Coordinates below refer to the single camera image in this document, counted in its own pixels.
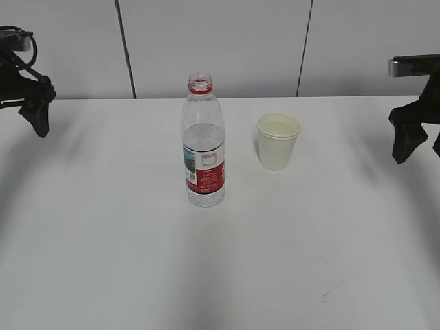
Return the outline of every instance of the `clear plastic bottle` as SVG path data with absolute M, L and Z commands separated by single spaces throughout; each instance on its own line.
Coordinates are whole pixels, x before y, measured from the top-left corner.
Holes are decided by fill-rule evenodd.
M 201 207 L 225 196 L 225 124 L 209 74 L 191 74 L 181 117 L 189 200 Z

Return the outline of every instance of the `bottle label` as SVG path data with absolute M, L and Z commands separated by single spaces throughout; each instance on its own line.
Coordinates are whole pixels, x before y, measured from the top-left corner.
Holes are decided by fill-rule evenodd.
M 212 194 L 225 184 L 225 144 L 211 151 L 194 151 L 184 145 L 186 184 L 199 194 Z

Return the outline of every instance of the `water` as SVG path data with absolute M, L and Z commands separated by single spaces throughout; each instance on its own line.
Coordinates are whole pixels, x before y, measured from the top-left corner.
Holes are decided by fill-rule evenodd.
M 224 130 L 211 124 L 197 124 L 186 129 L 183 141 L 193 151 L 205 152 L 219 148 L 225 141 Z M 212 194 L 198 194 L 187 187 L 191 203 L 204 208 L 217 205 L 225 197 L 225 185 Z
M 295 134 L 294 128 L 284 122 L 266 122 L 261 128 L 273 135 L 283 136 Z

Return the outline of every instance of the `paper cup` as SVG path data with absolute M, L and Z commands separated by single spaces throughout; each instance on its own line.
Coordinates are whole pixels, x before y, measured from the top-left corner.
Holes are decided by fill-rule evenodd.
M 269 171 L 284 169 L 300 132 L 300 123 L 284 113 L 267 113 L 260 117 L 258 145 L 261 165 Z

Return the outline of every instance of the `white table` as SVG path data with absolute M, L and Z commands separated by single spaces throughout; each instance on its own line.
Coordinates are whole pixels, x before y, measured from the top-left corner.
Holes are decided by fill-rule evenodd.
M 220 100 L 226 196 L 186 198 L 183 100 L 57 100 L 39 139 L 0 112 L 0 329 L 438 329 L 439 128 L 402 165 L 415 97 Z M 264 170 L 257 118 L 296 116 Z

